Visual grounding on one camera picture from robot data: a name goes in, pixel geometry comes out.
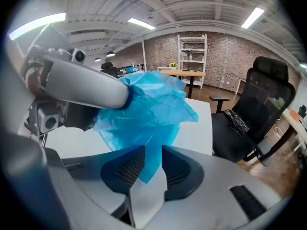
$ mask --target fluorescent light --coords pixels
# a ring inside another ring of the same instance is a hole
[[[59,22],[59,21],[64,21],[66,17],[66,13],[57,13],[57,14],[52,14],[48,15],[42,18],[39,18],[37,20],[31,21],[27,24],[22,25],[21,27],[18,27],[16,30],[10,33],[10,38],[11,40],[15,40],[22,34],[25,34],[35,28],[38,28],[42,25],[46,25],[49,23],[54,23],[54,22]]]
[[[145,23],[145,22],[143,22],[143,21],[139,21],[139,20],[137,20],[137,19],[131,18],[130,20],[128,20],[128,22],[131,22],[131,23],[134,23],[134,24],[137,24],[137,25],[141,25],[141,26],[146,27],[146,28],[148,28],[148,29],[150,29],[150,30],[155,29],[154,26],[149,25],[149,24],[147,24],[147,23]]]
[[[111,57],[111,56],[114,56],[114,55],[115,55],[115,53],[113,51],[109,51],[109,52],[107,52],[106,57]]]
[[[306,68],[306,69],[307,69],[307,64],[306,64],[306,63],[302,63],[302,64],[300,64],[300,66],[301,66],[302,68]]]
[[[248,19],[241,26],[242,28],[248,29],[254,22],[263,14],[264,10],[260,8],[255,8],[253,13],[248,17]]]

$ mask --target white shelf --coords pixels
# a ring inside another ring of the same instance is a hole
[[[181,37],[181,41],[184,43],[201,43],[204,44],[206,38],[205,37]]]
[[[184,83],[190,83],[190,79],[182,79]],[[193,85],[202,86],[201,81],[194,80]]]
[[[189,62],[188,59],[181,59],[180,62]],[[203,64],[204,62],[201,60],[190,60],[191,63],[201,63]]]
[[[201,49],[201,48],[181,48],[180,50],[181,50],[181,51],[182,51],[182,50],[184,50],[184,51],[186,51],[186,50],[192,50],[193,52],[201,52],[201,53],[205,52],[205,50],[204,50],[204,49]]]
[[[202,64],[202,72],[205,72],[206,70],[206,61],[207,61],[207,35],[205,34],[204,37],[180,37],[180,35],[177,35],[178,40],[178,67],[179,69],[183,69],[183,62],[189,62],[188,59],[181,59],[181,52],[189,50],[191,53],[197,53],[202,54],[202,60],[190,60],[191,63],[199,63]],[[194,45],[186,45],[187,48],[184,48],[185,43],[191,43]],[[185,83],[190,83],[189,79],[182,79]],[[200,86],[202,89],[202,85],[204,82],[204,76],[197,78],[197,80],[194,81],[194,85]]]

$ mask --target gray plastic panel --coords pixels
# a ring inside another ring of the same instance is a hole
[[[43,59],[53,63],[44,89],[52,97],[106,109],[119,109],[126,103],[129,90],[118,79],[52,55]]]
[[[280,201],[271,188],[230,161],[187,149],[174,150],[199,162],[205,172],[204,180],[189,197],[165,202],[146,230],[224,230],[245,225],[249,220],[229,191],[236,185],[245,185],[266,209]]]
[[[5,64],[5,61],[0,70],[0,97],[3,128],[17,134],[35,97],[26,88],[15,69],[9,63]]]
[[[89,157],[63,159],[65,165],[80,164],[82,167],[70,171],[79,188],[108,214],[112,214],[125,201],[126,195],[113,192],[101,179],[100,170],[105,162],[130,151],[123,149]]]
[[[110,216],[84,194],[63,166],[58,154],[52,149],[46,150],[50,178],[69,217],[71,229],[133,229]]]

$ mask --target white desk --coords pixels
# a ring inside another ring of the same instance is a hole
[[[246,82],[245,79],[239,78],[239,83],[238,83],[238,86],[237,86],[237,88],[236,88],[236,93],[235,93],[235,94],[238,94],[238,91],[239,91],[239,88],[240,88],[240,83],[241,83],[241,81],[242,81],[242,82]]]
[[[212,122],[210,105],[186,98],[198,114],[198,123],[182,122],[173,146],[212,155]],[[110,148],[92,129],[83,132],[78,128],[57,128],[48,134],[46,147],[56,150],[59,156],[77,158],[110,152]]]
[[[198,114],[199,121],[182,122],[173,146],[212,155],[212,121],[210,105],[186,98]],[[110,152],[109,147],[92,129],[83,132],[77,128],[61,127],[48,134],[46,147],[56,150],[61,158],[90,156]],[[137,229],[143,228],[164,203],[167,190],[166,175],[158,168],[148,184],[140,179],[130,189],[130,200]]]
[[[305,143],[307,143],[307,132],[303,125],[300,122],[297,122],[291,115],[290,111],[288,109],[284,110],[282,116],[287,120],[289,125],[293,127],[293,129],[297,132],[297,136],[299,139],[299,144],[294,149],[293,152],[295,152],[300,146],[302,146],[304,149],[306,149]]]

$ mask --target shelving unit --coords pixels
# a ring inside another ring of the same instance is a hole
[[[202,54],[203,60],[190,60],[190,63],[202,64],[202,72],[206,70],[206,61],[207,61],[207,35],[205,37],[180,37],[178,34],[178,67],[183,69],[184,62],[189,62],[188,59],[181,59],[181,52],[183,50],[191,50],[191,53]],[[184,48],[185,44],[204,44],[203,48]],[[189,83],[189,79],[182,79],[183,82]],[[200,86],[202,89],[204,77],[201,77],[200,80],[194,80],[194,85]]]

